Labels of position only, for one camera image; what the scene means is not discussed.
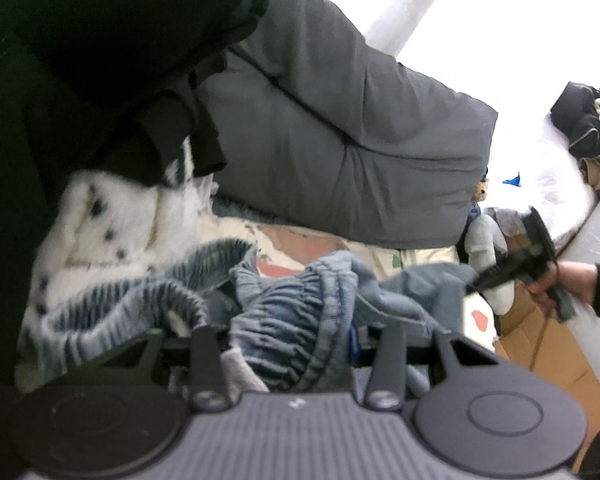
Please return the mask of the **person's right hand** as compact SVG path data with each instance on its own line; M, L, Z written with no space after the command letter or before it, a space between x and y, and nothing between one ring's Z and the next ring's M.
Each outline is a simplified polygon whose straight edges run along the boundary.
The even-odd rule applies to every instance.
M562 285L579 299L592 307L597 285L598 270L594 264L563 261L554 264L536 282L527 286L533 300L546 312L556 309L556 301L548 296L548 290Z

